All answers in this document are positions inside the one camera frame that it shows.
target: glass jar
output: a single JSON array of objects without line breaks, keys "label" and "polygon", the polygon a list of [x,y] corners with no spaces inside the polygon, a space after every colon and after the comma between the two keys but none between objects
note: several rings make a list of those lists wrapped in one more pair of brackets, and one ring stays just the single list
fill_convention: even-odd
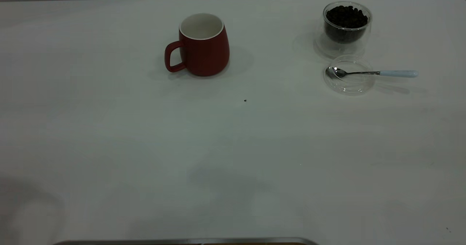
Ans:
[{"label": "glass jar", "polygon": [[[367,23],[358,28],[346,28],[331,22],[328,12],[336,7],[349,7],[356,9],[367,17]],[[365,6],[350,2],[338,1],[328,4],[318,25],[316,43],[320,52],[325,56],[334,59],[341,55],[353,54],[361,55],[371,34],[372,13]]]}]

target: red mug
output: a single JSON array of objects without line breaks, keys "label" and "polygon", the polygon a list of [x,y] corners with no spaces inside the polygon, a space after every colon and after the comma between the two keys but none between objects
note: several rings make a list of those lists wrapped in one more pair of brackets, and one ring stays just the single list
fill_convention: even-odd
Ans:
[{"label": "red mug", "polygon": [[[180,48],[182,62],[170,66],[170,55]],[[179,41],[165,48],[165,67],[170,72],[188,69],[197,76],[220,73],[230,59],[230,47],[223,21],[212,14],[194,14],[179,25]]]}]

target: mug rim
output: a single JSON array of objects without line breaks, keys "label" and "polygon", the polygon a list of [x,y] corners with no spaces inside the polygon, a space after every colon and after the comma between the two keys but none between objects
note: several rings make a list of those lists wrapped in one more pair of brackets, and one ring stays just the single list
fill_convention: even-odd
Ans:
[{"label": "mug rim", "polygon": [[[192,16],[198,16],[198,15],[209,15],[209,16],[214,16],[215,18],[217,18],[218,20],[220,20],[220,22],[222,23],[222,27],[221,27],[220,31],[219,31],[217,34],[215,34],[215,35],[213,35],[213,36],[210,36],[210,37],[207,37],[207,38],[193,38],[193,37],[190,37],[190,36],[186,35],[185,33],[183,33],[183,31],[181,30],[181,25],[182,25],[188,18],[190,18],[190,17],[192,17]],[[179,32],[180,32],[183,36],[185,36],[185,37],[187,37],[187,38],[189,38],[189,39],[193,39],[193,40],[209,40],[209,39],[212,39],[212,38],[214,38],[214,37],[220,35],[220,33],[222,33],[222,31],[223,31],[224,28],[225,28],[225,24],[223,23],[223,20],[221,20],[218,16],[215,16],[214,14],[211,14],[211,13],[197,13],[197,14],[192,14],[191,16],[188,16],[187,18],[183,19],[183,21],[181,21],[181,23],[180,23],[179,26],[178,26]]]}]

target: coffee bean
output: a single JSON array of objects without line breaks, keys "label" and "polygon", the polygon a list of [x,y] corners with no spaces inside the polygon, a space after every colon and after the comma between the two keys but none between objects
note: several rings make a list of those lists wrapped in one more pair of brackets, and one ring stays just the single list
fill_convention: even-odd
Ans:
[{"label": "coffee bean", "polygon": [[[368,17],[363,11],[353,6],[338,6],[326,12],[328,21],[336,26],[350,29],[361,28],[368,23]],[[348,44],[358,40],[366,29],[345,30],[339,29],[330,24],[325,23],[325,33],[335,42]]]}]

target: table surface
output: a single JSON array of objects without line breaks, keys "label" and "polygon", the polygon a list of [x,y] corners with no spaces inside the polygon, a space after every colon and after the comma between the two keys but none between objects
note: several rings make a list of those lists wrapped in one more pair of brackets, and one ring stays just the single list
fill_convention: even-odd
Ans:
[{"label": "table surface", "polygon": [[[0,3],[0,243],[464,244],[465,0],[351,0],[374,69],[419,71],[356,97],[313,47],[332,1]],[[171,74],[198,12],[224,20],[230,63]]]}]

